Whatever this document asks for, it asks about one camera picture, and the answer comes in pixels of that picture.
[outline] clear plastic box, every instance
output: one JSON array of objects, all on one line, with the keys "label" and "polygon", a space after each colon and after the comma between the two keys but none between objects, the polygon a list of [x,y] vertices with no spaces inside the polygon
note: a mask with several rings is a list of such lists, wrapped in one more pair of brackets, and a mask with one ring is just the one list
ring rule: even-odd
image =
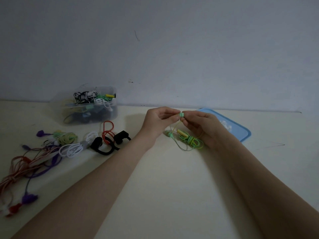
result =
[{"label": "clear plastic box", "polygon": [[[115,98],[112,98],[111,101],[94,99],[93,103],[76,104],[74,93],[86,91],[91,92],[91,94],[95,94],[94,91],[98,95],[114,95]],[[113,120],[117,117],[116,89],[113,86],[81,86],[75,90],[56,94],[50,101],[50,107],[58,122],[63,124],[75,125]]]}]

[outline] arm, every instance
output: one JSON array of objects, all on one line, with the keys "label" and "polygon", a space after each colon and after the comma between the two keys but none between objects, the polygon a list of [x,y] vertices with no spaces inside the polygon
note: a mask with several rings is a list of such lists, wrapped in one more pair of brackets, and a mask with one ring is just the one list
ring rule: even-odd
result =
[{"label": "arm", "polygon": [[93,238],[144,153],[164,129],[179,120],[179,110],[148,110],[140,132],[125,148],[75,183],[12,238]]},{"label": "arm", "polygon": [[319,238],[319,213],[275,177],[208,113],[184,112],[183,124],[223,161],[266,238]]}]

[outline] blue tray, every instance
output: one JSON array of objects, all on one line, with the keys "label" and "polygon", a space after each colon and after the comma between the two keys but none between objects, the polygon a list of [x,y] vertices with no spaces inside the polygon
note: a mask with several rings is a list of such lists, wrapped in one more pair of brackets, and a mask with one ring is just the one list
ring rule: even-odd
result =
[{"label": "blue tray", "polygon": [[251,132],[247,128],[245,128],[244,126],[238,124],[237,122],[234,122],[233,120],[230,120],[229,118],[223,116],[222,114],[219,114],[218,112],[215,112],[212,109],[201,108],[198,111],[211,113],[211,114],[217,116],[218,120],[226,121],[227,125],[231,125],[232,126],[232,129],[231,129],[230,133],[233,134],[241,142],[245,141],[247,138],[249,138],[251,136]]}]

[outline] white wall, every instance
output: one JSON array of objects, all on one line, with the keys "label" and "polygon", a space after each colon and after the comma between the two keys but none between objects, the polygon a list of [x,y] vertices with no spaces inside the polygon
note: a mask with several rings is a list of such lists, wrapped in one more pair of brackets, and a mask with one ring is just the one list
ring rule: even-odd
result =
[{"label": "white wall", "polygon": [[319,115],[319,0],[1,0],[0,98]]}]

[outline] table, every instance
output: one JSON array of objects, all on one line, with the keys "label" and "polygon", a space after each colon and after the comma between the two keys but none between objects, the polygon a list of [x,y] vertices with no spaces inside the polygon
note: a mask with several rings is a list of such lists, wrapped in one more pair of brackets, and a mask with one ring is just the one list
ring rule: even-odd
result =
[{"label": "table", "polygon": [[[102,132],[99,123],[58,124],[47,103],[0,101],[0,108],[1,177],[7,175],[11,158],[24,152],[21,144],[37,147],[42,143],[44,139],[35,136],[38,130],[73,131],[79,140],[88,132]],[[114,131],[125,130],[135,136],[148,109],[119,106]],[[319,209],[317,121],[291,112],[217,112],[247,127],[252,136],[244,145],[286,185]],[[1,238],[12,236],[107,158],[87,149],[33,179],[29,191],[39,195],[38,201],[22,207],[11,218],[0,217]],[[21,198],[25,184],[26,180],[15,184],[17,199]],[[207,149],[183,152],[170,138],[161,135],[137,165],[95,238],[261,238],[261,235],[220,161],[212,158]]]}]

